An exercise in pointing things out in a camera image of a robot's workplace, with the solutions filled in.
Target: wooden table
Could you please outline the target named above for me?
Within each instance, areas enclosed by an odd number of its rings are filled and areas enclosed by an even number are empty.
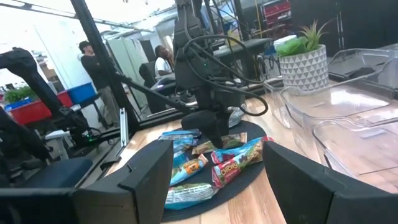
[[[248,110],[261,112],[264,106],[260,101],[250,99],[246,101]],[[268,136],[275,139],[277,143],[285,146],[301,155],[312,155],[311,159],[319,162],[317,150],[298,148],[289,129],[285,129],[273,116],[271,111],[260,117],[245,116],[244,120],[250,121],[261,126]],[[146,144],[157,139],[164,131],[171,131],[180,128],[180,121],[172,121],[154,128],[149,128],[136,133],[121,154],[121,161],[115,164],[107,175],[122,167],[139,149]],[[371,172],[362,175],[360,179],[388,192],[398,193],[398,168]],[[280,224],[286,223],[279,208],[277,200],[269,184],[266,171],[263,170],[257,179],[240,194],[230,201],[206,212],[199,216],[186,220],[170,222],[172,224]]]

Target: green plant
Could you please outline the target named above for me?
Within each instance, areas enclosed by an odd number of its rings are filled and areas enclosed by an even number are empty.
[[[36,94],[33,92],[33,90],[30,87],[25,86],[17,90],[7,91],[5,95],[5,100],[8,101],[9,103],[15,103],[27,97],[34,99],[36,98]]]
[[[320,29],[317,29],[317,20],[315,20],[310,27],[302,26],[301,28],[303,30],[301,30],[300,33],[304,34],[304,36],[288,40],[284,44],[278,46],[276,49],[278,55],[280,57],[293,56],[319,49],[319,39],[323,34],[326,34],[322,32],[322,30],[329,22],[330,21],[323,24]]]

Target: man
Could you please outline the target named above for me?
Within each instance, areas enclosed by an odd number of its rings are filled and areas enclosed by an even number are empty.
[[[168,75],[174,72],[171,61],[172,54],[163,46],[159,45],[155,48],[156,63],[155,74],[156,77]]]
[[[112,123],[115,127],[119,127],[119,106],[114,99],[108,82],[106,81],[104,71],[95,57],[93,48],[89,42],[83,41],[79,44],[79,49],[84,54],[80,59],[81,64],[93,80],[98,93],[101,94],[101,99],[103,100],[105,107],[108,109]]]

